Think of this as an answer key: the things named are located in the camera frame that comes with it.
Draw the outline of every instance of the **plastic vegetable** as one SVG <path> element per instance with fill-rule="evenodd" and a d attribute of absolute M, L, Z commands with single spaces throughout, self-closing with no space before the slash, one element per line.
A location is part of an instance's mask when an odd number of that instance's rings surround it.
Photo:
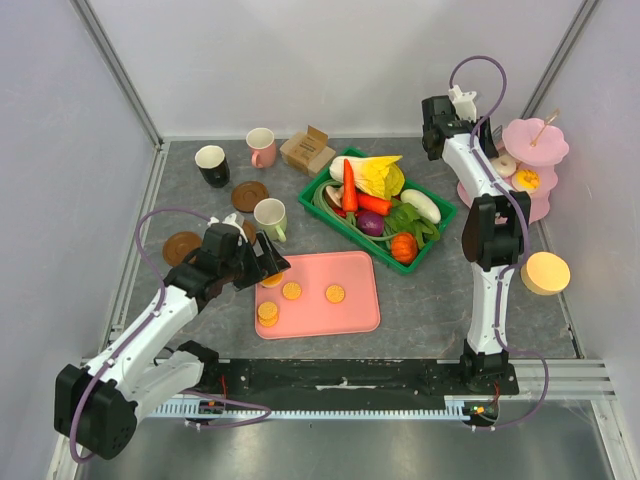
<path fill-rule="evenodd" d="M 391 241 L 391 256 L 405 265 L 411 264 L 418 256 L 418 243 L 410 233 L 399 233 Z"/>
<path fill-rule="evenodd" d="M 402 203 L 395 198 L 391 201 L 391 214 L 384 218 L 385 224 L 393 233 L 411 232 L 422 249 L 427 240 L 440 240 L 440 232 L 427 218 L 421 217 L 416 208 L 410 203 Z"/>
<path fill-rule="evenodd" d="M 384 218 L 374 212 L 364 212 L 358 217 L 358 228 L 372 237 L 379 237 L 384 232 Z"/>
<path fill-rule="evenodd" d="M 408 189 L 402 192 L 400 200 L 413 205 L 418 213 L 432 223 L 440 223 L 442 217 L 438 206 L 419 190 Z"/>
<path fill-rule="evenodd" d="M 344 161 L 344 194 L 342 195 L 342 209 L 349 213 L 358 210 L 356 184 L 353 178 L 353 168 L 349 160 Z"/>
<path fill-rule="evenodd" d="M 384 198 L 372 197 L 366 193 L 357 193 L 358 207 L 387 216 L 391 213 L 391 202 Z"/>
<path fill-rule="evenodd" d="M 342 205 L 342 195 L 338 192 L 339 190 L 332 186 L 324 189 L 324 198 L 331 208 L 340 208 Z"/>
<path fill-rule="evenodd" d="M 389 200 L 404 186 L 404 174 L 395 164 L 401 155 L 387 157 L 336 157 L 331 162 L 329 173 L 338 182 L 343 181 L 344 163 L 348 160 L 353 168 L 356 187 L 374 197 Z"/>
<path fill-rule="evenodd" d="M 340 216 L 331 209 L 331 207 L 327 204 L 326 200 L 324 199 L 323 192 L 324 192 L 324 189 L 328 185 L 331 185 L 332 187 L 335 187 L 335 186 L 339 186 L 340 184 L 338 182 L 333 181 L 333 180 L 327 180 L 326 182 L 320 184 L 320 186 L 314 192 L 313 199 L 311 200 L 311 202 L 316 207 L 318 207 L 320 210 L 322 210 L 324 213 L 329 215 L 334 220 L 340 222 L 342 225 L 347 227 L 352 232 L 356 232 L 358 235 L 360 235 L 362 238 L 364 238 L 371 245 L 379 246 L 380 243 L 389 242 L 389 240 L 391 240 L 393 237 L 395 237 L 395 235 L 396 235 L 395 232 L 390 232 L 388 235 L 384 235 L 382 237 L 371 237 L 371 236 L 361 232 L 358 229 L 358 227 L 356 226 L 356 218 L 361 214 L 361 212 L 364 213 L 365 210 L 360 210 L 360 211 L 356 212 L 355 216 L 353 214 L 350 214 L 351 218 L 345 218 L 345 219 L 340 218 Z"/>

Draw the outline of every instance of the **green basket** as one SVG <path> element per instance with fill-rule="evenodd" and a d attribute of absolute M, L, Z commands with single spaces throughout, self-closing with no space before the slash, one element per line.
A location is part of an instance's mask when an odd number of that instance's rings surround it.
<path fill-rule="evenodd" d="M 365 155 L 363 152 L 353 147 L 348 147 L 344 152 L 341 153 L 341 155 L 346 155 L 349 157 L 360 157 L 360 158 L 367 157 L 367 155 Z M 343 225 L 340 221 L 338 221 L 335 218 L 332 218 L 327 213 L 323 212 L 318 207 L 313 205 L 312 203 L 313 194 L 318 189 L 320 184 L 326 182 L 327 180 L 331 180 L 331 175 L 329 175 L 329 167 L 325 168 L 322 172 L 320 172 L 318 176 L 314 178 L 313 181 L 309 185 L 307 185 L 305 189 L 298 196 L 298 201 L 304 206 L 304 209 L 307 212 L 311 213 L 311 215 L 313 215 L 314 217 L 317 217 L 320 220 L 322 220 L 324 223 L 329 225 L 334 230 L 337 230 L 338 232 L 340 232 L 343 236 L 347 237 L 356 245 L 362 247 L 364 250 L 368 251 L 370 254 L 378 257 L 383 263 L 389 265 L 391 268 L 401 273 L 402 275 L 407 275 L 413 272 L 418 266 L 418 264 L 422 261 L 424 256 L 427 254 L 427 252 L 431 250 L 431 247 L 435 242 L 429 241 L 425 245 L 425 247 L 422 250 L 420 250 L 420 253 L 418 253 L 418 256 L 411 263 L 411 265 L 403 265 L 402 263 L 396 261 L 385 248 L 378 245 L 371 244 L 363 236 L 349 229 L 347 226 Z M 451 220 L 453 220 L 453 217 L 456 216 L 456 212 L 458 211 L 456 206 L 453 205 L 452 203 L 447 202 L 445 199 L 440 198 L 435 193 L 431 193 L 429 190 L 426 190 L 420 185 L 413 183 L 409 179 L 406 179 L 404 184 L 404 189 L 407 189 L 407 188 L 412 188 L 414 190 L 421 191 L 422 193 L 427 195 L 431 200 L 433 200 L 434 203 L 438 206 L 438 209 L 440 209 L 440 216 L 442 217 L 442 220 L 438 224 L 438 230 L 442 235 L 442 233 L 445 231 L 445 229 L 447 228 Z"/>

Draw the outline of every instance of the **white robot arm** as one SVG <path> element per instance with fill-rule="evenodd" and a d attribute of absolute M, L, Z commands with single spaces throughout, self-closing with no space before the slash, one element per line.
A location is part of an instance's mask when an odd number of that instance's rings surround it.
<path fill-rule="evenodd" d="M 456 173 L 462 186 L 469 194 L 469 198 L 482 197 L 483 195 L 499 196 L 500 191 L 495 183 L 500 183 L 504 189 L 510 190 L 509 185 L 496 173 L 496 181 L 487 178 L 484 170 L 478 164 L 469 148 L 471 135 L 457 134 L 444 143 L 442 159 Z M 486 160 L 484 152 L 479 152 Z M 496 318 L 497 307 L 497 278 L 504 266 L 493 266 L 485 271 L 478 263 L 471 264 L 473 273 L 473 313 L 471 315 L 471 328 L 467 335 L 469 346 L 476 353 L 491 355 L 500 353 L 502 347 L 497 341 L 493 325 Z M 507 313 L 508 286 L 513 276 L 513 270 L 506 273 L 503 279 L 503 290 L 500 301 L 500 336 L 503 344 L 507 343 L 504 336 L 505 316 Z"/>
<path fill-rule="evenodd" d="M 472 150 L 475 123 L 458 115 L 449 97 L 423 100 L 422 111 L 423 147 L 429 159 L 442 158 L 450 165 L 473 201 L 462 234 L 462 249 L 471 262 L 474 282 L 471 328 L 460 357 L 463 382 L 504 376 L 509 359 L 503 348 L 507 345 L 507 294 L 513 276 L 513 269 L 506 267 L 517 264 L 524 250 L 522 225 L 505 192 L 517 202 L 526 223 L 531 199 L 526 192 L 510 192 L 511 187 L 487 159 L 485 151 L 497 155 L 488 118 L 479 132 L 482 149 Z"/>
<path fill-rule="evenodd" d="M 54 411 L 58 432 L 109 460 L 126 447 L 142 419 L 197 385 L 208 367 L 215 368 L 218 354 L 194 341 L 179 346 L 161 365 L 149 365 L 225 284 L 242 290 L 290 268 L 261 231 L 256 239 L 262 254 L 256 255 L 239 220 L 235 214 L 223 222 L 212 218 L 202 246 L 170 270 L 165 288 L 133 324 L 84 368 L 67 365 L 60 372 Z"/>

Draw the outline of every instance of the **carrot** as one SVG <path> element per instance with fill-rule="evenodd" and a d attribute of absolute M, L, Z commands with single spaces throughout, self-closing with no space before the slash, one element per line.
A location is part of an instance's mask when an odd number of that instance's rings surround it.
<path fill-rule="evenodd" d="M 358 210 L 358 198 L 356 197 L 356 182 L 353 176 L 353 168 L 349 160 L 344 159 L 344 194 L 342 195 L 342 209 L 345 212 Z"/>
<path fill-rule="evenodd" d="M 370 212 L 375 212 L 383 217 L 386 217 L 391 213 L 391 202 L 389 200 L 373 197 L 360 192 L 356 194 L 356 198 L 358 199 L 358 206 L 360 208 L 364 208 Z"/>

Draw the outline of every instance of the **cardboard box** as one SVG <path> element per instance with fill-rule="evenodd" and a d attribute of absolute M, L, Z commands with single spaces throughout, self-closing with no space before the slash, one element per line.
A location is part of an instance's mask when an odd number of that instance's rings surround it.
<path fill-rule="evenodd" d="M 307 128 L 307 133 L 298 132 L 287 140 L 280 153 L 287 165 L 314 178 L 335 157 L 336 151 L 327 147 L 329 136 L 313 128 Z"/>

